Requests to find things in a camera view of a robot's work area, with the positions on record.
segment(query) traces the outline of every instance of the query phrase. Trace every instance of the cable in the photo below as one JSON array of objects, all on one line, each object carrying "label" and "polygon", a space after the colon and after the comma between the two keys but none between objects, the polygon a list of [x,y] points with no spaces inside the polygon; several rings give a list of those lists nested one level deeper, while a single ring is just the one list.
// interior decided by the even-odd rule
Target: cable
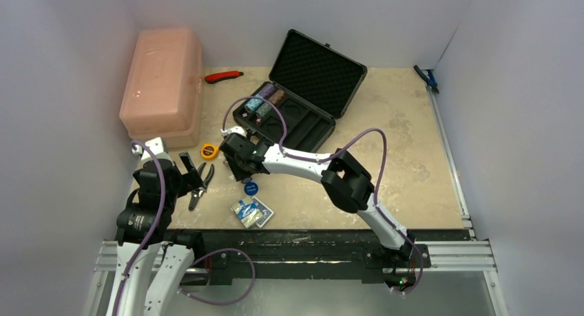
[{"label": "cable", "polygon": [[[124,268],[124,271],[122,272],[122,276],[125,279],[128,278],[129,271],[132,268],[132,265],[134,264],[134,262],[136,261],[138,254],[140,254],[140,251],[143,250],[144,246],[146,246],[146,244],[148,243],[148,240],[150,240],[150,237],[154,233],[154,230],[156,230],[156,227],[158,226],[158,223],[160,222],[160,217],[163,214],[164,202],[165,202],[165,197],[166,197],[166,184],[165,184],[165,179],[164,179],[164,172],[163,172],[162,166],[160,165],[160,162],[156,158],[156,154],[154,154],[154,152],[148,146],[146,146],[145,143],[142,143],[139,140],[133,140],[131,142],[131,145],[141,146],[144,149],[144,151],[146,151],[150,155],[150,158],[152,158],[152,160],[154,161],[154,165],[156,166],[156,170],[158,172],[158,177],[160,177],[160,204],[158,204],[158,211],[156,212],[156,217],[154,218],[154,221],[152,222],[152,225],[150,226],[150,230],[148,230],[148,232],[144,236],[144,239],[142,239],[140,246],[138,246],[138,248],[136,249],[134,254],[132,254],[132,257],[126,263],[126,267]],[[122,299],[122,292],[124,291],[125,284],[126,284],[125,280],[120,281],[120,286],[118,287],[118,292],[116,293],[116,299],[114,300],[114,310],[112,312],[113,316],[116,316],[118,314],[118,309],[120,307],[120,301]]]},{"label": "cable", "polygon": [[243,255],[247,261],[249,262],[249,265],[251,266],[251,283],[249,283],[249,286],[247,287],[247,290],[245,290],[245,292],[243,294],[241,294],[241,296],[239,296],[237,299],[233,299],[233,300],[229,300],[229,301],[209,301],[209,300],[205,300],[201,297],[197,297],[196,295],[192,295],[191,293],[185,292],[182,288],[179,290],[182,294],[186,295],[187,297],[190,297],[191,299],[197,300],[199,302],[203,302],[206,304],[212,304],[213,306],[228,306],[230,304],[236,304],[239,301],[243,300],[248,294],[249,292],[251,292],[251,288],[253,288],[253,283],[255,282],[255,276],[256,276],[256,268],[253,266],[253,261],[251,261],[251,258],[249,257],[249,255],[247,255],[244,251],[241,251],[239,249],[231,249],[231,248],[227,248],[227,249],[218,249],[217,251],[214,252],[210,252],[209,254],[206,254],[202,257],[199,257],[197,260],[195,260],[195,262],[193,262],[193,264],[191,264],[191,266],[196,265],[197,263],[207,259],[209,256],[213,256],[215,254],[219,254],[219,253],[223,253],[223,252],[238,252],[241,253],[241,255]]},{"label": "cable", "polygon": [[[375,204],[375,209],[377,210],[377,212],[379,214],[381,214],[382,218],[394,230],[396,230],[396,232],[403,239],[405,239],[405,241],[407,241],[410,245],[412,245],[412,247],[414,248],[414,250],[416,250],[418,256],[420,257],[420,260],[422,262],[424,262],[424,258],[422,256],[420,250],[414,244],[414,242],[412,242],[412,240],[410,238],[408,238],[408,236],[406,234],[404,234],[401,230],[399,230],[397,228],[397,226],[393,222],[391,222],[391,220],[387,216],[385,216],[385,214],[382,212],[382,210],[377,206],[378,205],[378,203],[377,203],[377,195],[379,193],[379,187],[381,186],[383,172],[384,172],[384,169],[385,169],[385,162],[386,162],[386,158],[387,158],[387,137],[385,136],[385,133],[383,132],[383,130],[381,130],[380,128],[369,128],[369,129],[363,131],[362,133],[360,133],[359,135],[357,135],[355,138],[353,138],[349,143],[347,143],[347,145],[345,145],[339,151],[337,151],[334,154],[331,154],[328,158],[325,158],[325,159],[312,159],[312,158],[307,158],[307,157],[304,157],[304,156],[296,156],[296,155],[288,154],[288,153],[284,152],[284,147],[282,146],[282,144],[283,144],[284,139],[286,138],[286,136],[288,134],[288,129],[286,128],[286,121],[284,120],[284,117],[282,116],[282,113],[280,112],[280,110],[273,103],[270,103],[267,99],[260,98],[260,97],[242,97],[242,98],[239,98],[238,100],[234,101],[229,106],[229,109],[227,109],[227,111],[225,112],[225,116],[223,117],[223,126],[222,126],[222,129],[225,130],[225,123],[227,122],[227,117],[228,117],[229,113],[231,112],[231,109],[233,108],[233,106],[235,106],[240,101],[244,101],[246,99],[259,99],[259,100],[263,101],[264,103],[270,104],[270,106],[272,107],[272,109],[276,112],[276,114],[280,118],[280,122],[282,122],[282,129],[284,130],[283,131],[283,134],[282,134],[282,137],[280,138],[280,141],[278,142],[278,147],[280,148],[280,152],[282,152],[282,155],[289,156],[290,158],[296,159],[296,160],[304,160],[304,161],[316,162],[316,163],[330,161],[330,160],[338,157],[342,152],[346,151],[349,147],[353,146],[353,144],[355,144],[359,139],[361,139],[361,137],[365,136],[366,134],[368,134],[368,133],[370,133],[372,131],[379,132],[379,134],[382,135],[382,140],[383,140],[383,157],[382,157],[382,165],[381,165],[381,168],[379,169],[379,175],[377,177],[377,182],[375,183],[375,190],[373,192],[373,203]],[[421,280],[421,277],[422,277],[422,274],[423,273],[424,273],[424,263],[422,263],[420,265],[419,278],[416,280],[416,282],[412,285],[412,287],[409,290],[407,290],[406,292],[402,292],[402,294],[408,294],[408,293],[412,292],[414,290],[414,288],[418,285],[419,281]]]}]

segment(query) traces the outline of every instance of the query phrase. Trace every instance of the pink plastic container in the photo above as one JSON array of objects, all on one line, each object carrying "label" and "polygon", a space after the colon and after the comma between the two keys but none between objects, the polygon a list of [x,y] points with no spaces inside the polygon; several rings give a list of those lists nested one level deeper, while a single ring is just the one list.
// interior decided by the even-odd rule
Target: pink plastic container
[{"label": "pink plastic container", "polygon": [[196,146],[202,79],[202,48],[191,30],[140,32],[120,109],[129,136]]}]

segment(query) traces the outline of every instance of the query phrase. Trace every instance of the red utility knife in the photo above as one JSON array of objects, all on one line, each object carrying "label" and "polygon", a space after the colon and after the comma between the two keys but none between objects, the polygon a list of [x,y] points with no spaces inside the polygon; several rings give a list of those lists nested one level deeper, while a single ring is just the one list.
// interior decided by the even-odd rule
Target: red utility knife
[{"label": "red utility knife", "polygon": [[242,76],[243,72],[238,72],[237,70],[232,70],[230,72],[215,73],[205,76],[205,82],[208,84],[214,84],[223,80],[229,80],[230,78],[236,78]]}]

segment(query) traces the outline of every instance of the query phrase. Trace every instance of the white wall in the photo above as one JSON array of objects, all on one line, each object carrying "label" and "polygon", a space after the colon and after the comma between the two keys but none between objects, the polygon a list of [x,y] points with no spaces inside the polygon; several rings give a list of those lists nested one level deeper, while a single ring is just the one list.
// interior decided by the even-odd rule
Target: white wall
[{"label": "white wall", "polygon": [[474,0],[439,109],[511,315],[582,315],[584,3]]},{"label": "white wall", "polygon": [[136,161],[118,119],[121,0],[0,0],[0,306],[80,315]]},{"label": "white wall", "polygon": [[140,28],[191,27],[205,65],[271,66],[294,28],[367,66],[434,67],[471,0],[126,0]]}]

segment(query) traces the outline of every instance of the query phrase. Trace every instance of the wooden table surface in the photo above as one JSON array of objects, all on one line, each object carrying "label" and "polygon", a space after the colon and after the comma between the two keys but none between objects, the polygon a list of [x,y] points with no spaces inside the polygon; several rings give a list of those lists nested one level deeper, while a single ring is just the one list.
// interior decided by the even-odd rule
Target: wooden table surface
[{"label": "wooden table surface", "polygon": [[[266,81],[270,67],[215,67],[206,69],[205,74],[227,70],[240,70],[245,75],[215,85],[204,84],[199,146],[171,150],[182,172],[185,168],[178,154],[189,151],[198,166],[203,161],[200,146],[205,142],[221,143],[221,122],[228,106],[237,98],[249,96]],[[230,114],[227,127],[233,125]],[[387,135],[387,164],[379,199],[397,220],[411,229],[461,228],[459,205],[432,105],[424,83],[412,69],[370,68],[319,152],[333,153],[369,127],[381,128]],[[349,151],[371,172],[375,184],[382,159],[379,134],[368,134]],[[245,197],[243,184],[230,178],[223,160],[220,154],[212,161],[215,177],[194,211],[187,209],[190,195],[177,201],[170,228],[243,229],[231,210],[234,202]],[[333,206],[322,186],[315,182],[282,174],[256,175],[253,179],[260,187],[257,197],[275,213],[264,229],[367,228],[357,215]]]}]

